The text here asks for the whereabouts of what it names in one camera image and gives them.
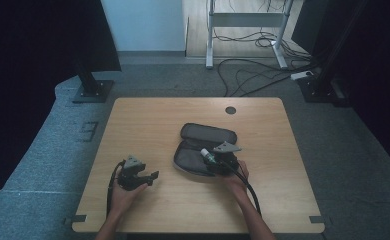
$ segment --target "human arm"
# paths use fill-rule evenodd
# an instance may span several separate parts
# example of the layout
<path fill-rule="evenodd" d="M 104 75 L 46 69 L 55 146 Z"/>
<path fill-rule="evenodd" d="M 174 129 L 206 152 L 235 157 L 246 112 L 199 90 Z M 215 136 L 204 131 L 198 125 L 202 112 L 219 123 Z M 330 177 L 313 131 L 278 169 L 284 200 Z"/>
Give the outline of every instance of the human arm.
<path fill-rule="evenodd" d="M 132 205 L 136 197 L 148 187 L 148 184 L 140 185 L 138 188 L 132 191 L 126 191 L 121 188 L 117 183 L 117 174 L 120 169 L 116 172 L 116 179 L 113 183 L 113 193 L 111 197 L 111 209 L 96 235 L 95 240 L 113 240 L 115 237 L 115 232 L 120 223 L 120 219 L 124 216 L 127 210 Z"/>
<path fill-rule="evenodd" d="M 248 169 L 244 161 L 239 160 L 240 173 L 248 179 Z M 247 194 L 246 185 L 236 175 L 222 177 L 223 182 L 235 197 L 241 208 L 245 223 L 252 240 L 275 240 L 275 236 L 255 209 Z"/>

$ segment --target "white cap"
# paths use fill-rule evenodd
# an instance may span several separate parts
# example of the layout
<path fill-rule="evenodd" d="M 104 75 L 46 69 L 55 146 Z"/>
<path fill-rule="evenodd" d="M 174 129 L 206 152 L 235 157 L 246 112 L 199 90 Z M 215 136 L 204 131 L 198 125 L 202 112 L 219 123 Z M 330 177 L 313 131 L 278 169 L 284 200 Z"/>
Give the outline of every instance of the white cap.
<path fill-rule="evenodd" d="M 209 152 L 207 151 L 207 149 L 203 148 L 203 149 L 201 150 L 201 155 L 202 155 L 203 157 L 205 157 L 207 154 L 209 154 Z"/>

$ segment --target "gray carpet floor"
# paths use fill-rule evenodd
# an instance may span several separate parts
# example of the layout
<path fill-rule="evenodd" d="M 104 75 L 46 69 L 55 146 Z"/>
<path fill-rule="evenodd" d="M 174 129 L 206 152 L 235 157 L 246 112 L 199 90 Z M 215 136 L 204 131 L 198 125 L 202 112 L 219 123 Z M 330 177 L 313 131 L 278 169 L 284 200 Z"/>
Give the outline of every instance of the gray carpet floor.
<path fill-rule="evenodd" d="M 77 210 L 115 99 L 224 96 L 226 90 L 217 64 L 213 70 L 207 70 L 197 60 L 178 57 L 173 61 L 156 60 L 147 61 L 150 64 L 124 60 L 123 72 L 94 73 L 98 80 L 115 81 L 105 103 L 73 104 L 80 86 L 77 77 L 56 87 L 57 98 L 50 115 L 0 190 L 0 239 L 94 238 L 95 233 L 73 232 L 68 220 Z M 228 95 L 237 90 L 238 81 L 249 78 L 253 71 L 264 70 L 259 65 L 240 62 L 223 66 L 221 73 L 229 87 Z M 285 76 L 288 74 L 278 75 L 274 80 Z M 234 96 L 270 81 L 253 78 Z M 306 103 L 297 83 L 290 79 L 248 97 L 282 99 L 326 220 L 323 234 L 277 234 L 277 238 L 390 239 L 390 158 L 354 110 Z M 120 234 L 118 239 L 189 237 Z"/>

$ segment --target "white desk leg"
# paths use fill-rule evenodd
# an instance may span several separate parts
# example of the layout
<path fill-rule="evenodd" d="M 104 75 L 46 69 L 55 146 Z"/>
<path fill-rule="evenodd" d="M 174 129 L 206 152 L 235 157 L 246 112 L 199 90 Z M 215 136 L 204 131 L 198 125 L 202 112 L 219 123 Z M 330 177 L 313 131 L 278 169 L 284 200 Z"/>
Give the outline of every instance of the white desk leg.
<path fill-rule="evenodd" d="M 207 41 L 207 55 L 206 67 L 207 69 L 213 68 L 213 16 L 214 16 L 214 1 L 210 0 L 210 12 L 208 13 L 208 41 Z"/>
<path fill-rule="evenodd" d="M 285 13 L 283 15 L 282 25 L 279 29 L 279 34 L 277 35 L 276 41 L 272 41 L 273 45 L 273 51 L 276 55 L 277 61 L 279 62 L 279 66 L 281 69 L 288 68 L 288 65 L 286 64 L 285 58 L 283 57 L 282 50 L 280 48 L 280 45 L 282 43 L 283 34 L 285 33 L 286 24 L 288 23 L 289 15 L 291 12 L 293 0 L 289 0 L 285 6 Z"/>

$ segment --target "human hand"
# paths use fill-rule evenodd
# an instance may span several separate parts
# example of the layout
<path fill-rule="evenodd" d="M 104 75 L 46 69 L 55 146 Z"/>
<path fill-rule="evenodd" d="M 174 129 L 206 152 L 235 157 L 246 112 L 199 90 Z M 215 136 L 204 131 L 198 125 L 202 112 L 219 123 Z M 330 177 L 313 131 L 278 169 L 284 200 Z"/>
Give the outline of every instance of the human hand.
<path fill-rule="evenodd" d="M 119 214 L 122 216 L 132 205 L 136 197 L 148 187 L 148 184 L 142 184 L 132 191 L 127 191 L 121 188 L 117 183 L 118 175 L 121 168 L 117 169 L 115 173 L 115 179 L 113 183 L 113 193 L 111 197 L 111 210 L 110 213 Z"/>
<path fill-rule="evenodd" d="M 248 181 L 248 168 L 244 161 L 238 160 L 239 162 L 239 169 L 238 172 L 245 176 L 246 180 Z M 236 196 L 239 194 L 246 194 L 247 193 L 247 187 L 242 180 L 236 176 L 235 174 L 229 175 L 229 176 L 220 176 L 226 187 Z"/>

